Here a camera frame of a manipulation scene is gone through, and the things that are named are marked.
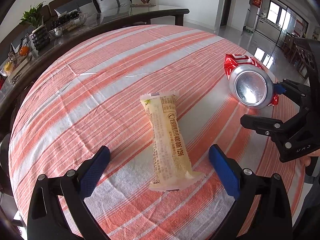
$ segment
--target blue gripper pad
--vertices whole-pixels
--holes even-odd
[[[221,180],[227,194],[238,199],[240,195],[239,179],[230,168],[227,157],[219,148],[212,145],[209,149],[209,160]]]
[[[91,196],[104,170],[110,162],[110,151],[108,147],[101,147],[94,157],[88,161],[92,161],[92,163],[79,181],[79,195],[81,199]]]

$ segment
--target fruit bowl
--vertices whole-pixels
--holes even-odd
[[[53,30],[49,31],[49,35],[52,38],[61,37],[64,33],[67,33],[69,31],[83,25],[85,23],[85,21],[87,20],[87,15],[88,15],[88,13],[80,14],[79,17],[72,19],[72,20],[54,28]]]

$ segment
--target decorative vase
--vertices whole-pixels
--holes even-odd
[[[30,36],[38,51],[43,49],[50,42],[50,36],[45,25],[36,28]]]

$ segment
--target orange and white tablecloth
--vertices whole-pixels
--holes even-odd
[[[101,145],[109,147],[111,162],[85,203],[111,239],[210,236],[234,201],[209,163],[213,143],[242,168],[263,176],[279,173],[294,213],[304,167],[298,160],[281,163],[270,138],[244,129],[240,117],[286,121],[296,109],[285,96],[276,107],[241,105],[223,70],[226,53],[249,55],[211,33],[144,25],[96,36],[56,60],[24,100],[10,142],[10,179],[24,221],[40,174],[57,177],[77,169]],[[206,177],[185,190],[162,193],[148,190],[154,174],[152,130],[139,97],[169,90],[180,93],[179,127],[193,169]],[[79,234],[64,199],[60,202]],[[242,233],[252,217],[253,211]]]

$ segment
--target plastic wrapper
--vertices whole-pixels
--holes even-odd
[[[185,189],[204,177],[204,173],[192,171],[178,127],[176,99],[177,92],[173,91],[140,97],[153,128],[155,177],[150,182],[150,190]]]

